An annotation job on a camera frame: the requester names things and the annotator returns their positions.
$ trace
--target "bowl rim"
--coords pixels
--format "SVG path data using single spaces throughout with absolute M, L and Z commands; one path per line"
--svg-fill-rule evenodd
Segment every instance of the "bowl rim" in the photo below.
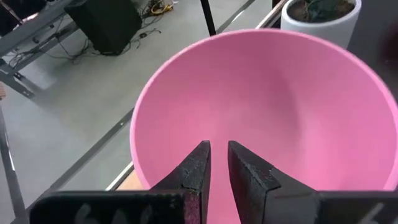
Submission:
M 354 54 L 351 52 L 342 49 L 341 47 L 332 44 L 331 42 L 327 40 L 320 39 L 318 37 L 314 37 L 311 35 L 307 34 L 302 34 L 298 32 L 293 32 L 289 30 L 280 30 L 280 29 L 243 29 L 243 30 L 236 30 L 232 32 L 225 32 L 222 34 L 214 35 L 212 37 L 208 37 L 205 39 L 202 39 L 192 45 L 189 45 L 188 47 L 185 47 L 183 50 L 180 52 L 176 53 L 173 57 L 169 58 L 160 68 L 149 78 L 149 81 L 145 84 L 144 88 L 142 89 L 138 100 L 136 102 L 136 106 L 134 108 L 133 114 L 132 114 L 132 119 L 131 119 L 131 124 L 130 124 L 130 133 L 129 133 L 129 139 L 130 139 L 130 152 L 132 156 L 132 163 L 134 165 L 134 169 L 137 172 L 137 176 L 139 180 L 141 181 L 142 186 L 145 189 L 149 189 L 150 185 L 144 175 L 144 172 L 141 169 L 140 162 L 137 156 L 137 147 L 136 147 L 136 142 L 135 142 L 135 136 L 136 136 L 136 121 L 138 114 L 140 112 L 141 104 L 144 98 L 147 95 L 148 89 L 152 84 L 155 82 L 157 77 L 162 73 L 162 71 L 167 68 L 175 59 L 177 59 L 179 56 L 187 53 L 189 50 L 194 49 L 201 44 L 204 44 L 205 42 L 208 41 L 214 41 L 216 39 L 224 38 L 226 36 L 230 35 L 240 35 L 240 34 L 250 34 L 250 33 L 256 33 L 256 32 L 263 32 L 263 33 L 278 33 L 278 34 L 284 34 L 284 35 L 294 35 L 300 38 L 305 38 L 308 40 L 312 40 L 315 42 L 318 42 L 319 44 L 325 45 L 331 49 L 334 49 L 335 51 L 339 52 L 341 55 L 346 57 L 348 60 L 351 60 L 353 63 L 358 65 L 362 70 L 365 71 L 366 74 L 369 75 L 369 77 L 375 82 L 376 86 L 379 88 L 379 91 L 382 93 L 384 98 L 386 99 L 386 103 L 390 109 L 392 119 L 395 124 L 395 132 L 396 132 L 396 142 L 395 142 L 395 156 L 394 156 L 394 162 L 391 167 L 390 174 L 386 180 L 386 183 L 383 186 L 383 189 L 380 190 L 395 190 L 397 188 L 398 184 L 398 135 L 397 135 L 397 130 L 398 130 L 398 107 L 396 104 L 396 101 L 386 86 L 386 84 L 381 80 L 381 78 L 376 74 L 376 72 L 371 69 L 367 64 L 365 64 L 362 60 L 357 58 Z

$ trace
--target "plant soil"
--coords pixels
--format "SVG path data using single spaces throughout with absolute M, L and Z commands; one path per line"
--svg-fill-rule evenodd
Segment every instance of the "plant soil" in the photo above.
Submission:
M 328 22 L 328 21 L 334 21 L 336 19 L 339 19 L 348 13 L 350 13 L 355 5 L 348 2 L 347 0 L 337 0 L 337 7 L 336 7 L 336 14 L 335 16 L 325 19 L 324 21 L 317 21 L 319 22 Z M 301 22 L 309 22 L 308 18 L 308 12 L 306 10 L 306 2 L 304 0 L 298 0 L 297 2 L 293 3 L 288 9 L 287 9 L 287 14 L 292 18 L 297 21 Z

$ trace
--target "potted plant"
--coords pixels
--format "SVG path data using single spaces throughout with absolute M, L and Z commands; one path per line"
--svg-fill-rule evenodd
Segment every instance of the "potted plant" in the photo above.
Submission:
M 361 10 L 361 0 L 289 0 L 280 28 L 310 34 L 347 48 Z

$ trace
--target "white flower pot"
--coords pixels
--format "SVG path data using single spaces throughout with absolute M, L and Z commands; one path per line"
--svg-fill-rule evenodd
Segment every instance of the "white flower pot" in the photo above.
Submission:
M 348 47 L 349 40 L 351 39 L 351 35 L 353 34 L 355 24 L 361 10 L 361 0 L 351 0 L 350 2 L 355 4 L 355 8 L 342 18 L 321 23 L 307 23 L 292 19 L 287 14 L 287 9 L 296 1 L 298 0 L 288 1 L 282 9 L 280 25 L 282 30 L 291 30 L 314 35 L 316 37 L 329 40 L 344 49 Z

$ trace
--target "concrete floor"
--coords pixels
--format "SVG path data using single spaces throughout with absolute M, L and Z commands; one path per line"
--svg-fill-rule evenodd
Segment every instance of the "concrete floor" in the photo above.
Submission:
M 216 27 L 246 0 L 210 0 Z M 256 0 L 226 30 L 254 28 L 271 10 Z M 131 108 L 150 76 L 184 47 L 208 37 L 199 0 L 181 0 L 175 10 L 144 30 L 157 28 L 118 57 L 84 57 L 77 65 L 42 56 L 21 73 L 41 90 L 28 100 L 7 88 L 1 102 L 9 144 L 25 205 L 29 206 Z M 75 54 L 86 37 L 78 30 L 62 44 Z M 50 52 L 65 56 L 60 46 Z M 103 190 L 130 163 L 129 124 L 110 140 L 64 190 Z M 0 224 L 14 219 L 0 166 Z

